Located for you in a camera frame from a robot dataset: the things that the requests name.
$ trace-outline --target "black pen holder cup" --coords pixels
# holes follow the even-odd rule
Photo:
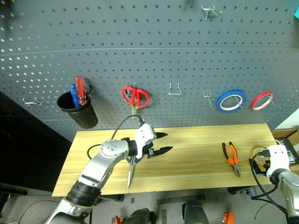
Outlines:
[[[86,96],[86,103],[78,108],[75,107],[71,92],[62,94],[57,100],[62,111],[67,112],[74,121],[84,129],[93,128],[98,123],[90,97]]]

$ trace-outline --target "dark floor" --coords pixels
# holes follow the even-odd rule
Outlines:
[[[221,224],[222,214],[227,211],[235,213],[235,224],[286,224],[285,216],[280,210],[271,204],[264,206],[258,213],[256,220],[254,216],[264,202],[251,201],[246,194],[231,195],[227,189],[198,189],[149,192],[125,195],[124,202],[104,200],[93,210],[93,224],[108,224],[111,217],[128,217],[135,210],[149,208],[157,213],[157,224],[183,224],[182,204],[183,202],[157,204],[157,199],[175,198],[183,196],[198,196],[204,194],[202,205],[209,219],[210,224]],[[280,191],[271,194],[272,198],[279,204],[285,206],[285,200]],[[17,222],[23,211],[33,202],[39,200],[55,200],[60,198],[50,196],[18,196],[11,198],[2,211],[1,224]],[[57,206],[53,202],[40,202],[33,205],[23,217],[21,224],[38,224]],[[167,222],[161,219],[161,211],[166,210]]]

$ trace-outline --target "gray pegboard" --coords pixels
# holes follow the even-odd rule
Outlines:
[[[125,83],[151,94],[138,110],[154,127],[268,123],[275,128],[299,107],[299,21],[296,0],[1,2],[0,90],[72,140],[81,128],[56,105],[75,75],[93,86],[96,130],[114,129],[131,113],[121,98]],[[205,21],[201,10],[223,13]],[[167,94],[180,83],[182,96]],[[211,110],[230,89],[246,92],[246,108]],[[259,91],[276,106],[253,112]],[[37,97],[41,107],[22,98]],[[136,127],[128,121],[123,128]]]

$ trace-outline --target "wooden tabletop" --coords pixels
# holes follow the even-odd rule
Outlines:
[[[155,128],[168,133],[157,139],[154,149],[173,146],[164,155],[143,159],[136,165],[133,180],[127,189],[128,163],[119,162],[102,189],[103,195],[147,191],[202,189],[256,185],[248,163],[249,151],[255,145],[275,145],[267,124]],[[88,162],[87,149],[111,138],[113,130],[77,132],[53,191],[65,196]],[[135,130],[119,130],[115,139],[133,139]],[[228,164],[222,143],[233,142],[240,160],[241,177]],[[91,150],[95,156],[99,147]],[[270,183],[259,177],[262,184]]]

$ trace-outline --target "tape roll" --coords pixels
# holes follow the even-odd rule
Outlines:
[[[255,107],[255,105],[257,104],[258,101],[260,101],[262,98],[264,97],[268,97],[268,100],[263,103],[262,105]],[[263,108],[265,108],[266,106],[269,105],[269,103],[271,103],[271,101],[273,100],[274,95],[271,91],[266,91],[261,93],[260,95],[258,95],[252,102],[251,102],[251,109],[254,111],[259,111]]]
[[[224,107],[223,102],[229,97],[237,97],[238,102],[236,101],[236,105],[232,107]],[[218,111],[222,113],[231,113],[240,110],[241,107],[244,107],[247,102],[247,97],[244,91],[242,90],[230,90],[218,97],[216,100],[216,108]]]
[[[264,146],[260,146],[260,145],[252,147],[250,150],[250,153],[249,153],[249,157],[253,158],[253,156],[255,154],[257,154],[263,150],[267,150],[267,148]],[[258,155],[254,160],[256,161],[256,163],[258,164],[258,166],[261,170],[265,170],[263,165],[266,163],[266,160],[270,160],[270,159],[269,159],[269,157],[262,157],[262,156]]]

